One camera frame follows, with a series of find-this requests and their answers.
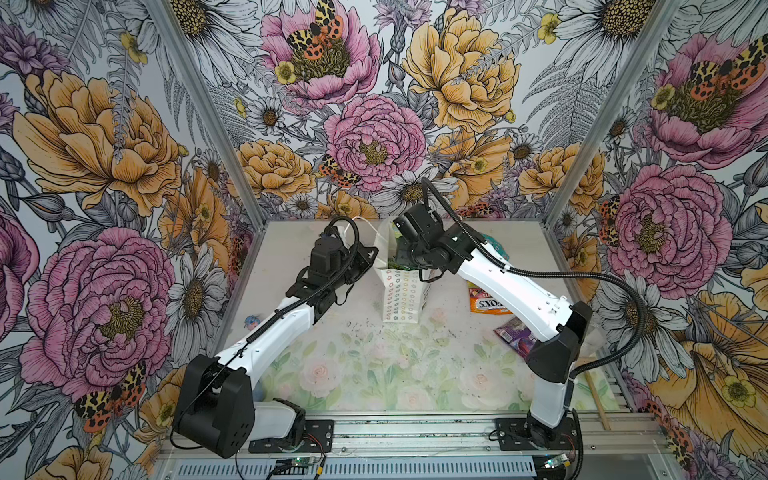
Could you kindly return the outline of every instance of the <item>floral wallpaper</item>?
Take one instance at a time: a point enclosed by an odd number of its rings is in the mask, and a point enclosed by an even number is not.
[[[129,32],[166,58],[146,1]],[[397,215],[424,177],[465,217],[543,217],[654,3],[170,2],[278,220]],[[574,195],[583,214],[604,165]]]
[[[768,478],[767,25],[764,2],[683,3],[581,182],[599,164],[595,202],[577,190],[553,223],[573,270],[625,278],[650,309],[622,375],[688,478]],[[634,305],[581,290],[623,346]]]
[[[141,14],[0,0],[4,478],[152,476],[253,241]]]

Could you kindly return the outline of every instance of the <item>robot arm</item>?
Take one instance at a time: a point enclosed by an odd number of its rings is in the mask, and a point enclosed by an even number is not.
[[[395,225],[419,268],[449,270],[472,281],[515,312],[533,332],[537,342],[526,362],[537,379],[528,424],[531,436],[544,441],[560,425],[570,403],[573,385],[568,373],[584,339],[589,307],[583,303],[572,306],[564,296],[557,298],[528,278],[506,273],[478,254],[472,239],[457,225],[444,230],[439,217],[421,204],[398,217]],[[476,240],[485,242],[480,233],[466,228]],[[372,266],[376,248],[359,246],[348,271],[344,270],[345,259],[352,254],[335,233],[329,235],[326,229],[316,241],[310,266],[286,292],[275,315],[297,300],[310,301],[280,318],[273,316],[216,357],[199,355],[189,364],[174,417],[175,432],[224,458],[250,440],[284,439],[286,450],[300,444],[304,411],[283,400],[254,403],[252,391],[278,355],[336,301],[335,289],[354,283]],[[505,262],[495,250],[490,251]],[[339,281],[333,288],[312,295],[336,276]]]

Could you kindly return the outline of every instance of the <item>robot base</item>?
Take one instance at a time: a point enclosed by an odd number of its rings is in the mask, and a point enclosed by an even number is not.
[[[532,418],[500,418],[496,419],[498,445],[503,452],[528,450],[571,450],[578,449],[578,436],[574,420],[564,416],[560,425],[555,429],[542,430],[541,424],[531,427]]]

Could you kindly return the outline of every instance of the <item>vent grille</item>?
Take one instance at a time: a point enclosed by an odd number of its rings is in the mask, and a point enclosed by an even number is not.
[[[273,459],[240,458],[240,472],[246,480],[264,480],[275,465]],[[315,467],[306,472],[296,468],[275,480],[314,478]],[[535,477],[530,456],[435,457],[435,458],[329,458],[321,478],[511,478]],[[177,480],[240,480],[233,459],[182,460]]]

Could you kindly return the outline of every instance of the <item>wooden stick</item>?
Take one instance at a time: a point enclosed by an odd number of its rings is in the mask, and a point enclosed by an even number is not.
[[[605,416],[605,409],[603,408],[603,404],[600,401],[600,396],[598,395],[598,388],[594,385],[594,380],[592,379],[592,375],[590,375],[589,372],[584,372],[584,376],[587,377],[587,385],[589,385],[589,389],[592,392],[592,398],[594,399],[594,404],[598,407],[598,415],[600,416],[600,420],[603,422],[603,430],[610,430],[611,424],[608,422],[607,416]]]

